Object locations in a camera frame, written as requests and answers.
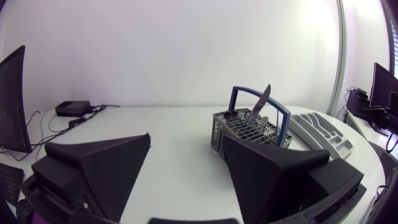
dishwasher cutlery basket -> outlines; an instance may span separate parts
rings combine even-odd
[[[260,97],[262,94],[261,92],[252,90],[250,88],[234,86],[232,89],[231,100],[229,101],[228,111],[234,110],[236,97],[238,96],[239,90],[251,93],[258,97]],[[275,107],[278,112],[283,114],[282,125],[280,128],[278,127],[279,113],[277,115],[277,125],[268,122],[265,126],[259,124],[261,117],[258,114],[250,126],[243,126],[243,123],[247,120],[251,112],[249,109],[235,110],[239,116],[229,120],[224,118],[224,113],[226,111],[213,114],[211,146],[216,152],[218,152],[222,160],[225,161],[223,150],[224,136],[234,136],[240,139],[255,141],[262,144],[271,144],[284,148],[289,146],[293,139],[291,135],[287,134],[287,130],[289,128],[290,111],[271,97],[267,100],[267,102]]]

white wall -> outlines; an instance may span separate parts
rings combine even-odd
[[[389,70],[389,39],[380,0],[343,0],[343,5],[347,29],[347,61],[336,115],[346,104],[343,96],[347,88],[359,87],[370,96],[374,62]]]
[[[337,17],[335,0],[13,0],[0,44],[26,45],[26,115],[65,100],[227,105],[232,86],[268,83],[281,103],[325,112]]]

basket handle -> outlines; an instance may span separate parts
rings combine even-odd
[[[245,91],[247,93],[251,93],[254,96],[258,96],[258,97],[260,97],[262,95],[262,93],[257,90],[253,90],[253,89],[241,87],[241,86],[234,86],[232,88],[231,100],[229,101],[229,107],[228,107],[229,111],[232,111],[235,109],[236,98],[238,97],[239,90]],[[284,115],[284,117],[282,118],[282,126],[280,127],[280,133],[279,133],[278,143],[277,143],[277,146],[283,147],[283,143],[286,138],[287,129],[289,128],[290,111],[288,109],[286,109],[286,107],[284,107],[278,101],[274,100],[271,97],[268,98],[267,103],[269,103],[270,105],[275,107],[278,111],[280,111]]]

white table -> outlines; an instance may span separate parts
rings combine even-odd
[[[314,112],[305,108],[287,107],[292,114]],[[62,144],[100,141],[145,134],[151,135],[151,149],[142,166],[136,184],[121,219],[121,223],[146,223],[151,217],[179,220],[243,219],[227,166],[210,146],[213,113],[226,107],[186,108],[107,108],[93,119],[59,136],[53,141]],[[44,136],[51,132],[49,111],[42,122]],[[276,110],[266,106],[261,115],[276,121]],[[364,174],[362,184],[368,189],[343,223],[360,221],[366,207],[384,184],[384,172],[376,153],[356,131],[335,118],[321,114],[336,126],[355,146],[346,161]],[[33,118],[28,127],[32,143],[41,139],[41,116]],[[64,129],[74,118],[56,117],[52,129]],[[308,150],[297,136],[291,149]],[[34,151],[22,162],[9,155],[0,155],[0,162],[25,170],[25,179],[32,174]],[[42,149],[39,158],[45,155]]]
[[[352,113],[348,112],[347,115],[347,124],[350,126],[354,126],[353,128],[358,130],[359,133],[368,141],[373,142],[374,144],[377,144],[378,146],[382,147],[384,150],[386,150],[386,144],[388,141],[388,137],[377,133],[373,130],[372,126],[370,124],[361,119],[355,117]],[[389,147],[388,149],[392,149],[394,146],[395,142],[397,141],[398,135],[394,134],[391,137],[391,140],[389,142]],[[397,149],[394,149],[391,154],[398,159],[398,147]]]

gray plastic tray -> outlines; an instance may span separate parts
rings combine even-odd
[[[289,129],[312,150],[329,150],[331,160],[345,159],[354,149],[347,137],[317,113],[291,115]]]

